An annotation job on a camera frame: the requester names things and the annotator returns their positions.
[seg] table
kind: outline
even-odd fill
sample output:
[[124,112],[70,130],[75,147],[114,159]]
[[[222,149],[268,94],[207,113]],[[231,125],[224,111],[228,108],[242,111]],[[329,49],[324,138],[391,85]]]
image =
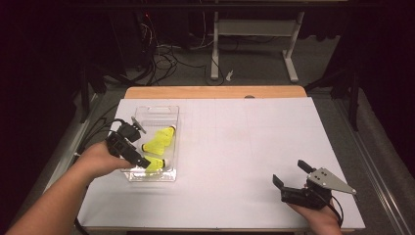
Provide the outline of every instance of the table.
[[[180,107],[177,179],[131,183],[117,170],[95,179],[78,217],[87,229],[301,231],[306,221],[281,202],[272,174],[300,188],[302,159],[345,180],[299,86],[133,87],[125,98],[116,118],[129,119],[142,105]],[[364,228],[352,196],[333,194],[344,231]]]

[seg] white table surface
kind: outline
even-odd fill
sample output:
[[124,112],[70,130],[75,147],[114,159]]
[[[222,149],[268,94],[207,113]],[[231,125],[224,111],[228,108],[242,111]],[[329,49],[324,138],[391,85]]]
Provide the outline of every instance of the white table surface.
[[[88,229],[303,230],[272,174],[301,188],[304,160],[346,181],[311,98],[124,99],[115,117],[131,122],[140,106],[180,107],[177,179],[128,182],[118,170],[95,179],[78,216]],[[333,195],[343,229],[364,228],[353,197]]]

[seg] dark background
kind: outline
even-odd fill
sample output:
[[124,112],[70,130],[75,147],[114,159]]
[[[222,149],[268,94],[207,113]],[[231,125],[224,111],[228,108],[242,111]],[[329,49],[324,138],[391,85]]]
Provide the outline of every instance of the dark background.
[[[308,35],[317,35],[320,40],[336,35],[346,38],[344,32],[350,17],[361,22],[352,29],[351,39],[339,44],[342,47],[336,50],[328,71],[342,67],[356,53],[357,58],[362,55],[365,60],[359,69],[361,87],[396,151],[414,174],[415,18],[409,3],[386,4],[376,14],[362,18],[359,17],[362,12],[354,15],[346,11],[308,11],[300,38]],[[118,74],[125,73],[125,68],[142,65],[146,48],[136,43],[141,34],[134,29],[140,14],[83,14],[68,11],[54,1],[2,1],[0,94],[6,132],[2,138],[5,152],[0,175],[1,233],[14,218],[74,115],[72,99],[80,89],[80,71],[85,62]],[[150,14],[155,19],[156,30],[182,47],[188,46],[189,31],[203,36],[204,30],[198,26],[203,20],[200,14]],[[241,15],[253,19],[273,18],[272,14],[250,11],[221,14],[228,18]],[[207,13],[207,28],[211,29],[211,22],[212,13]],[[100,83],[101,74],[93,76],[90,79]]]

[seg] floor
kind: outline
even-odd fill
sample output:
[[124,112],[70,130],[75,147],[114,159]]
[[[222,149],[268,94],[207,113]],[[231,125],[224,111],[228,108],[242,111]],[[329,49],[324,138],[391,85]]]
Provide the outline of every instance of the floor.
[[[298,85],[305,86],[322,76],[339,39],[317,41],[314,37],[309,37],[298,41],[293,53],[294,65],[300,79]],[[219,67],[223,76],[214,85],[292,85],[281,56],[281,51],[288,47],[288,43],[288,38],[250,37],[243,38],[238,43],[233,39],[221,38]],[[171,54],[171,50],[174,58],[169,57],[170,61],[164,60],[165,53]],[[188,51],[161,47],[155,55],[160,66],[156,77],[162,77],[166,72],[162,69],[170,67],[171,63],[175,63],[176,67],[171,76],[155,85],[211,85],[210,52],[211,48],[208,47]],[[225,77],[230,71],[232,76],[227,80]],[[136,73],[136,70],[128,71],[129,77]],[[110,77],[108,80],[111,82],[108,83],[108,92],[94,97],[91,102],[92,112],[85,123],[79,123],[80,112],[77,112],[53,158],[27,197],[21,213],[59,176],[57,172],[66,166],[63,162],[71,158],[66,153],[75,148],[78,143],[76,140],[92,123],[106,111],[109,112],[105,117],[114,117],[116,108],[111,107],[122,98],[126,87],[113,84],[114,80]],[[415,231],[414,225],[409,224],[409,221],[415,220],[415,181],[371,112],[364,92],[359,93],[359,131],[353,131],[348,124],[348,100],[333,100],[329,92],[330,88],[316,88],[307,95],[313,98],[347,182],[359,192],[356,203],[366,228],[352,234],[411,234],[411,231]],[[74,102],[79,104],[79,96]],[[104,138],[105,134],[97,136],[93,141]],[[120,235],[125,232],[93,231],[90,234]]]

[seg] black cable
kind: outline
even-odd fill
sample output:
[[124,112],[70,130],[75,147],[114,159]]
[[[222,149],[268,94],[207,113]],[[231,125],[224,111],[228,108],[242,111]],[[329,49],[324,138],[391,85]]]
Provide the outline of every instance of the black cable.
[[214,62],[214,64],[217,66],[217,68],[219,69],[219,73],[220,73],[220,75],[222,76],[222,81],[219,83],[219,84],[217,84],[217,85],[222,85],[223,84],[223,82],[225,82],[225,76],[223,75],[223,73],[222,73],[222,70],[220,69],[220,66],[214,61],[214,59],[213,58],[211,58],[211,60]]
[[98,122],[100,120],[103,120],[104,123],[107,123],[107,119],[104,117],[107,113],[109,113],[113,108],[117,107],[119,104],[115,104],[112,107],[110,107],[107,111],[105,111],[102,115],[100,115],[100,117],[98,117],[98,119],[94,122],[94,124],[92,124],[91,128],[89,129],[89,131],[85,134],[85,136],[88,136],[91,131],[94,129],[95,125],[98,124]]
[[104,123],[103,125],[101,125],[100,127],[98,127],[92,134],[90,134],[89,136],[86,136],[82,141],[81,141],[81,143],[80,143],[80,145],[79,145],[79,147],[78,147],[78,149],[77,149],[77,154],[78,154],[78,156],[85,150],[85,146],[86,146],[86,144],[94,137],[94,135],[95,134],[97,134],[98,132],[100,132],[103,128],[105,128],[105,127],[109,127],[109,125],[110,124],[112,124],[112,123],[114,123],[114,122],[116,122],[116,121],[119,121],[119,122],[121,122],[121,123],[125,123],[125,121],[123,120],[123,119],[119,119],[119,118],[116,118],[116,119],[114,119],[114,120],[112,120],[112,121],[110,121],[110,122],[107,122],[107,123]]
[[344,213],[343,213],[343,208],[342,208],[342,205],[340,205],[340,203],[339,203],[339,201],[334,197],[334,196],[332,196],[332,198],[336,201],[336,203],[339,205],[339,208],[340,208],[340,212],[342,213],[342,219],[340,220],[340,227],[342,227],[342,224],[343,224],[343,219],[345,218],[345,215],[344,215]]
[[340,206],[339,201],[337,201],[337,199],[335,197],[332,196],[332,198],[334,198],[336,200],[336,202],[338,203],[340,209],[342,210],[342,216],[339,215],[338,211],[336,211],[336,209],[330,204],[330,202],[326,202],[326,200],[324,200],[324,198],[317,192],[315,192],[314,190],[310,189],[310,192],[313,193],[315,196],[317,196],[321,201],[323,201],[326,206],[333,211],[333,213],[336,215],[336,217],[338,218],[338,224],[339,227],[342,227],[343,224],[343,209]]

